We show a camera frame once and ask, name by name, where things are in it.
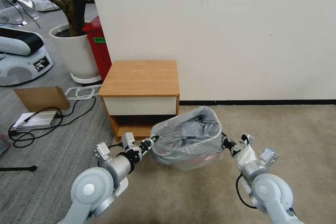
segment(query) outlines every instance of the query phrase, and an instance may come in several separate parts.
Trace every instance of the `red trash bin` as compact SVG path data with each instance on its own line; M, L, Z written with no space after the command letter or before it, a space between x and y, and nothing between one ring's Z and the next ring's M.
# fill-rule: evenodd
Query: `red trash bin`
M100 24L99 16L97 16L90 23L84 26L82 30L83 32L86 32L101 79L102 81L104 81L112 63L109 52L107 50L107 45L105 42L102 25Z

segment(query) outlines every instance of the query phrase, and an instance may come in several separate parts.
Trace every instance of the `white plant pot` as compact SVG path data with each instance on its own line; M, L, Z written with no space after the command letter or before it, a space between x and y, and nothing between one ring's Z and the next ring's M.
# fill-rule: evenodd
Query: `white plant pot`
M86 34L78 37L56 37L58 32L68 28L68 24L57 26L50 30L49 35L70 71L72 79L78 83L93 83L101 80Z

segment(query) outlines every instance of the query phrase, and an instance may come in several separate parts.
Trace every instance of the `green label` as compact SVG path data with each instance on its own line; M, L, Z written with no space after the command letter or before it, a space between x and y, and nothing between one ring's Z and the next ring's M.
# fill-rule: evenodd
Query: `green label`
M94 41L96 44L102 44L102 43L105 43L105 44L106 44L105 38L101 38L101 37L93 37L93 41Z

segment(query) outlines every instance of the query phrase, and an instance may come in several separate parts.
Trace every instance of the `gray plastic bag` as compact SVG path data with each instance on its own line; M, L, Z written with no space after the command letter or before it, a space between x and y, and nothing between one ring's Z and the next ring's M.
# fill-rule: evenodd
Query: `gray plastic bag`
M222 158L222 127L208 107L178 115L152 128L159 139L152 148L156 162L191 170Z

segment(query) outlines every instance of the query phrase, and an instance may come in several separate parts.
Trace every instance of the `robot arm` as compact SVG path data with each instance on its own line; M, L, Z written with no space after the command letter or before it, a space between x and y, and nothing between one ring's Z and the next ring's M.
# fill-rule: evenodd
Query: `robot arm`
M228 139L225 134L222 137L223 147L229 149L235 159L241 172L238 178L241 178L241 183L255 207L268 214L273 224L302 224L292 209L291 188L280 177L268 173L269 167L279 156L267 148L258 157L251 147L254 141L251 135L241 137L243 145Z
M101 215L127 188L127 175L142 160L158 137L146 138L137 146L132 133L121 139L124 152L110 158L110 150L103 142L96 146L94 154L100 167L82 172L71 188L72 205L59 224L89 223L92 214Z

